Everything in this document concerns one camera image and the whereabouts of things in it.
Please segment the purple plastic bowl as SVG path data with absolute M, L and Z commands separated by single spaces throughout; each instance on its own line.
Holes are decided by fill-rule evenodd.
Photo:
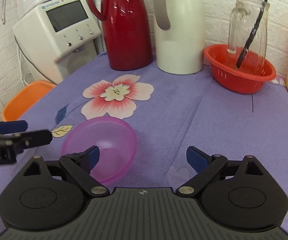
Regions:
M 132 127 L 125 121 L 102 116 L 83 122 L 69 133 L 61 154 L 83 152 L 98 146 L 100 159 L 90 175 L 101 184 L 110 185 L 122 178 L 134 161 L 137 141 Z

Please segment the orange plastic stool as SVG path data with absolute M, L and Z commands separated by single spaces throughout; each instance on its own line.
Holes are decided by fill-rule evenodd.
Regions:
M 4 107 L 2 121 L 16 121 L 42 97 L 56 87 L 55 84 L 38 80 L 19 91 Z

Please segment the purple floral tablecloth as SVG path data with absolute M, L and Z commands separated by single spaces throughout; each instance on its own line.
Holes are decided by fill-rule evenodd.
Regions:
M 288 196 L 288 92 L 285 87 L 265 83 L 253 95 L 233 93 L 213 79 L 209 67 L 193 75 L 171 75 L 155 62 L 133 72 L 116 72 L 106 54 L 83 66 L 29 109 L 22 118 L 28 130 L 73 125 L 50 145 L 31 148 L 18 156 L 17 164 L 0 166 L 0 193 L 34 155 L 58 159 L 65 138 L 86 119 L 82 107 L 91 99 L 82 93 L 91 85 L 114 81 L 124 74 L 139 75 L 151 84 L 150 99 L 133 99 L 136 109 L 125 122 L 137 135 L 137 154 L 128 173 L 112 187 L 173 187 L 176 189 L 196 173 L 186 162 L 186 150 L 240 160 L 257 157 Z M 56 125 L 57 113 L 66 115 Z M 283 229 L 288 232 L 288 213 Z M 5 230 L 0 218 L 0 233 Z

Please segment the white water dispenser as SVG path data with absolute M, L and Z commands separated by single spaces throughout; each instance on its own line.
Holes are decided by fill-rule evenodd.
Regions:
M 101 30 L 86 0 L 51 0 L 28 12 L 13 33 L 33 79 L 57 85 L 97 56 Z

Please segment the red plastic basket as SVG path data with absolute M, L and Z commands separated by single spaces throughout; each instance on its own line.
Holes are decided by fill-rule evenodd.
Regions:
M 276 77 L 274 66 L 268 61 L 260 70 L 256 70 L 251 63 L 257 58 L 253 52 L 248 52 L 241 67 L 229 66 L 227 46 L 213 44 L 203 50 L 204 58 L 208 60 L 214 79 L 223 87 L 240 94 L 253 94 L 262 88 L 264 83 Z

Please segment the red thermos jug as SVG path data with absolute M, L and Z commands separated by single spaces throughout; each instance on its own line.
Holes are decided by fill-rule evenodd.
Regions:
M 102 22 L 110 67 L 135 70 L 152 63 L 152 48 L 144 0 L 88 0 Z

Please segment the white thermos jug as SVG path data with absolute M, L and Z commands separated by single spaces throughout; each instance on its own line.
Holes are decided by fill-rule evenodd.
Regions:
M 153 6 L 157 66 L 176 75 L 201 71 L 206 38 L 202 0 L 153 0 Z

